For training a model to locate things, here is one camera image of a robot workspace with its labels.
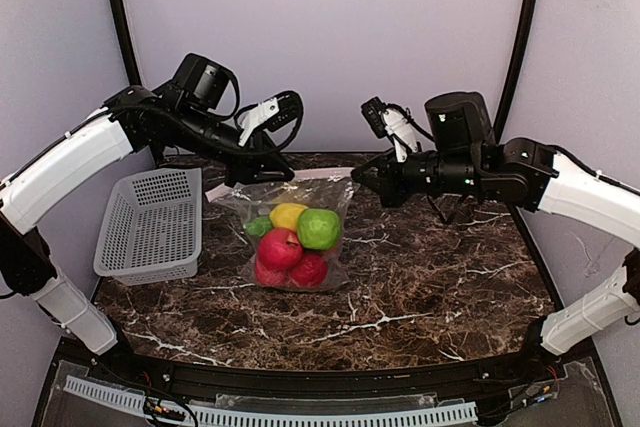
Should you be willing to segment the yellow toy lemon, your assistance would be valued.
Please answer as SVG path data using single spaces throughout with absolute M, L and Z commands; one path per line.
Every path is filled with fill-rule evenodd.
M 300 215 L 308 207 L 298 203 L 280 203 L 269 213 L 269 219 L 274 228 L 285 228 L 296 231 Z

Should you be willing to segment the green toy cucumber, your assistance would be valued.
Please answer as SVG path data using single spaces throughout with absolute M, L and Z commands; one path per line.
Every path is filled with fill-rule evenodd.
M 268 216 L 260 216 L 245 223 L 243 228 L 247 235 L 262 238 L 269 233 L 274 226 Z

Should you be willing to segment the clear zip top bag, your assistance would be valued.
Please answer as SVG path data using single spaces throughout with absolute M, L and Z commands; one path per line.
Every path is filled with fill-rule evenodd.
M 328 292 L 349 282 L 339 261 L 349 204 L 350 167 L 298 170 L 284 182 L 218 186 L 207 200 L 240 220 L 253 254 L 238 268 L 246 281 L 288 292 Z

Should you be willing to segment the red toy tomato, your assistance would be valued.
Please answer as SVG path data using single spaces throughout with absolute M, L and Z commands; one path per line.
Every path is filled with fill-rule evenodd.
M 274 228 L 259 243 L 257 258 L 270 270 L 288 270 L 302 258 L 304 249 L 294 231 Z

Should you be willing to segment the red toy fruit front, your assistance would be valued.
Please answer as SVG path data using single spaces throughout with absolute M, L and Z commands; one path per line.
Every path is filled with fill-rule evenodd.
M 320 254 L 304 254 L 300 262 L 289 271 L 289 279 L 295 287 L 320 286 L 328 273 L 328 264 Z

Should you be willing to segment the red toy apple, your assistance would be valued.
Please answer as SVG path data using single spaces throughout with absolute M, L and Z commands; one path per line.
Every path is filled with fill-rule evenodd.
M 289 285 L 286 270 L 270 270 L 260 260 L 255 261 L 254 274 L 257 283 L 263 287 L 283 288 Z

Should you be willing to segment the white plastic basket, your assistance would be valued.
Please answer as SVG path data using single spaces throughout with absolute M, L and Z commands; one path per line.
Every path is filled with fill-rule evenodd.
M 202 172 L 162 168 L 112 189 L 93 269 L 126 286 L 191 278 L 202 250 Z

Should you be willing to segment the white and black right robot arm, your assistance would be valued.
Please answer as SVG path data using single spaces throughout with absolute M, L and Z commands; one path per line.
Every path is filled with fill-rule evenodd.
M 374 134 L 393 147 L 353 169 L 351 177 L 375 192 L 383 206 L 399 207 L 414 194 L 455 194 L 574 219 L 633 246 L 598 287 L 533 322 L 523 352 L 560 357 L 638 312 L 638 190 L 587 167 L 562 147 L 524 137 L 498 143 L 478 92 L 439 95 L 426 102 L 425 111 L 431 128 L 425 136 L 435 145 L 429 151 L 416 140 L 421 129 L 406 109 L 377 97 L 361 107 Z

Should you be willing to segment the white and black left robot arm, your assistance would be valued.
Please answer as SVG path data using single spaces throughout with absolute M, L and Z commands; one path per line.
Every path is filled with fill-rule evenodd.
M 300 95 L 286 90 L 221 115 L 215 110 L 228 87 L 239 87 L 231 70 L 190 53 L 170 80 L 152 90 L 125 88 L 2 179 L 1 277 L 8 294 L 31 298 L 98 356 L 122 349 L 127 342 L 113 323 L 54 265 L 37 225 L 87 180 L 147 147 L 218 161 L 230 187 L 292 179 L 281 152 L 295 136 L 275 144 L 270 135 L 286 125 L 299 131 Z

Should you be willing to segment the black front rail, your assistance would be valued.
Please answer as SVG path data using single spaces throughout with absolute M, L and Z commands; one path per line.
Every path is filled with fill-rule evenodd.
M 179 399 L 212 399 L 217 394 L 294 399 L 356 399 L 434 392 L 441 399 L 463 397 L 493 402 L 512 387 L 549 380 L 560 362 L 528 344 L 523 352 L 424 368 L 364 372 L 288 372 L 213 367 L 136 355 L 125 349 L 98 356 L 90 371 L 120 377 Z

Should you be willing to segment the black left frame post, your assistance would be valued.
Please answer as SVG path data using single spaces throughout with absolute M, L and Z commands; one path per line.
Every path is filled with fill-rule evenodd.
M 108 0 L 120 57 L 130 85 L 141 85 L 142 77 L 129 28 L 125 0 Z

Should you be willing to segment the black frame post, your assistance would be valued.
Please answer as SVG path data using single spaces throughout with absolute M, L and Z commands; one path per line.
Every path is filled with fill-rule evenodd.
M 142 77 L 129 28 L 125 0 L 108 0 L 120 57 L 130 85 L 141 85 Z
M 513 48 L 493 127 L 497 139 L 505 131 L 524 63 L 537 0 L 522 0 Z

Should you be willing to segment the black right frame post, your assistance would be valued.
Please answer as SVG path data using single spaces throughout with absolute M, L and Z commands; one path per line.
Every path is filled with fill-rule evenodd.
M 493 127 L 497 139 L 505 131 L 524 63 L 537 0 L 522 0 L 513 48 Z

